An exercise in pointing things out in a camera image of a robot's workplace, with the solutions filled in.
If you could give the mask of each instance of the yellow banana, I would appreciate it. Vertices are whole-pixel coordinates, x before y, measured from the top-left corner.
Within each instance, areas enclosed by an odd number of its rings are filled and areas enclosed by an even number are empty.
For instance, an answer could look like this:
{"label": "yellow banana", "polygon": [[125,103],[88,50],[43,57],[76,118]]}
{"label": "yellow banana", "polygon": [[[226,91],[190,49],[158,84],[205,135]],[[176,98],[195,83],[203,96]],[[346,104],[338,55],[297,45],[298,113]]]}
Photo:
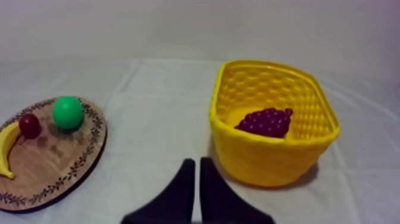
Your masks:
{"label": "yellow banana", "polygon": [[10,179],[14,178],[14,173],[8,169],[8,153],[20,135],[21,130],[18,122],[8,125],[0,132],[0,175]]}

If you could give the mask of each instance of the red ball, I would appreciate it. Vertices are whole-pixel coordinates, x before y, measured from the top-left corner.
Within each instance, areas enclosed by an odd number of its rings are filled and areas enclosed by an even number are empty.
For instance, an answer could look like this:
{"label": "red ball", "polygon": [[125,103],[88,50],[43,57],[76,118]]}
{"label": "red ball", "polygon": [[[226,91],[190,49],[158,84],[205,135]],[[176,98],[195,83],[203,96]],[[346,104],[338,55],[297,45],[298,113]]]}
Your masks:
{"label": "red ball", "polygon": [[39,124],[39,119],[34,114],[25,114],[19,121],[21,133],[25,138],[36,138],[42,128]]}

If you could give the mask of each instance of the table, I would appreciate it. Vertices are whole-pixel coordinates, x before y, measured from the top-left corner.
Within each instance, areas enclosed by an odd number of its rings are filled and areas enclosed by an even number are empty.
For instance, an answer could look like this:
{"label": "table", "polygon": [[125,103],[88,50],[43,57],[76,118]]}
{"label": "table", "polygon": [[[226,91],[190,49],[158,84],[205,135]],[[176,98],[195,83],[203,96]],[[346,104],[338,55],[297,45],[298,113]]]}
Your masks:
{"label": "table", "polygon": [[[213,153],[208,109],[222,61],[70,59],[0,64],[0,120],[45,98],[78,95],[108,120],[88,179],[61,202],[0,223],[119,223],[171,181],[184,158]],[[250,188],[227,178],[276,223],[398,223],[399,82],[313,72],[342,130],[295,185]],[[193,220],[201,220],[196,189]]]}

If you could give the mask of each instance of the wooden tray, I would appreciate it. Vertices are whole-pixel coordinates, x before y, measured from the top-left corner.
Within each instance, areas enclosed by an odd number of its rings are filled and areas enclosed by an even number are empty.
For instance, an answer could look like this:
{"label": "wooden tray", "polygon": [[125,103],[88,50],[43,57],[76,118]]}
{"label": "wooden tray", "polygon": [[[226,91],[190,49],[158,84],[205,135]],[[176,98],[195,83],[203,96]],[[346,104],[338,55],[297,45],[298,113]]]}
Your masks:
{"label": "wooden tray", "polygon": [[65,196],[93,169],[107,138],[107,126],[98,107],[86,99],[79,100],[84,119],[80,129],[73,133],[60,131],[53,121],[56,98],[25,108],[0,127],[1,131],[27,113],[35,114],[42,127],[37,138],[21,136],[11,149],[9,162],[15,178],[0,175],[0,209],[41,209]]}

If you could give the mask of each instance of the woven plastic basket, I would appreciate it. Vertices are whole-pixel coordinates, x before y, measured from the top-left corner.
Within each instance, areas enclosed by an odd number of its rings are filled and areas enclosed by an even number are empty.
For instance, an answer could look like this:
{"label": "woven plastic basket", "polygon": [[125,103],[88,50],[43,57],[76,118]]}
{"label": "woven plastic basket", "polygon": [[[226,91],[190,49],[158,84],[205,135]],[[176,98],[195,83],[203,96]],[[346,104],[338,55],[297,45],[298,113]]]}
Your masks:
{"label": "woven plastic basket", "polygon": [[[246,114],[293,109],[285,139],[234,127]],[[339,136],[339,122],[318,82],[303,71],[266,61],[232,61],[220,69],[210,109],[219,161],[234,178],[259,186],[297,180]]]}

